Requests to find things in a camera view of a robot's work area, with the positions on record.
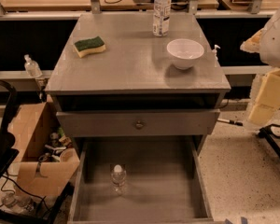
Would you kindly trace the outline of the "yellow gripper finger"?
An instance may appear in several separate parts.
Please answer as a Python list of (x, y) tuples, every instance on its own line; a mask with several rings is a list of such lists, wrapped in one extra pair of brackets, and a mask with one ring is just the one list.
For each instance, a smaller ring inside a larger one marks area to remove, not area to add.
[(280, 109), (280, 68), (265, 75), (256, 75), (252, 82), (244, 126), (257, 130), (265, 126)]
[(248, 53), (259, 53), (262, 32), (263, 30), (260, 29), (244, 41), (240, 46), (240, 50)]

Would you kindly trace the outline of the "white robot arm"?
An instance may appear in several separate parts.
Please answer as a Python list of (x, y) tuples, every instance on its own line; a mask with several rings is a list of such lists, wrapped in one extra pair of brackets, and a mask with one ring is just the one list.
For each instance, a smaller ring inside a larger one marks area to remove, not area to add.
[(280, 8), (242, 43), (240, 50), (258, 53), (260, 60), (272, 68), (264, 75), (257, 74), (252, 82), (244, 126), (256, 130), (266, 126), (280, 109)]

